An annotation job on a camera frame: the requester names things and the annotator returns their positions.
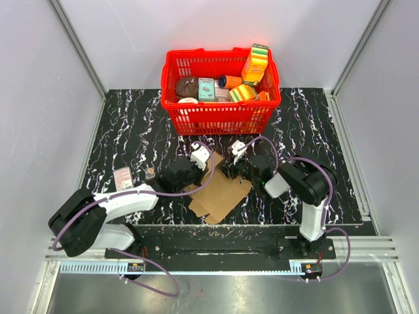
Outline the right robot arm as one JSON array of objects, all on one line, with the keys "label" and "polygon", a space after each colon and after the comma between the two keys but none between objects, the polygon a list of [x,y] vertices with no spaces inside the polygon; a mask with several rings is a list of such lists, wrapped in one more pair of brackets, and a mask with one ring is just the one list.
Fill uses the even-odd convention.
[{"label": "right robot arm", "polygon": [[274,169],[268,159],[254,155],[248,159],[229,157],[219,165],[228,179],[241,177],[252,183],[265,198],[279,198],[287,190],[302,203],[299,234],[291,250],[312,259],[321,251],[325,239],[325,212],[338,175],[328,163],[308,153],[300,153]]}]

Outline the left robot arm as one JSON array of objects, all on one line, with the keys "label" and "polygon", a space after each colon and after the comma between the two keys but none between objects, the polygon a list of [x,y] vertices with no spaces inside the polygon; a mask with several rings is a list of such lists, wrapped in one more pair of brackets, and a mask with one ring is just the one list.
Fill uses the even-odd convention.
[{"label": "left robot arm", "polygon": [[186,196],[186,187],[201,185],[208,160],[196,156],[178,158],[153,180],[122,192],[94,194],[85,188],[76,190],[48,221],[55,235],[52,250],[75,257],[93,247],[115,247],[126,258],[136,258],[142,244],[132,228],[124,224],[114,227],[109,221],[149,211],[163,198]]}]

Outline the brown cardboard box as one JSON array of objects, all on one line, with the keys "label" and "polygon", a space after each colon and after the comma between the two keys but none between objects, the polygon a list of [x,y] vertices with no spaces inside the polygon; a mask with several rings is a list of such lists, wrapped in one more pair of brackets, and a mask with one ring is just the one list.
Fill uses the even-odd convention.
[{"label": "brown cardboard box", "polygon": [[205,217],[206,224],[220,223],[250,192],[251,183],[241,177],[228,179],[218,165],[224,158],[213,153],[215,172],[209,184],[201,191],[191,194],[189,209],[197,217]]}]

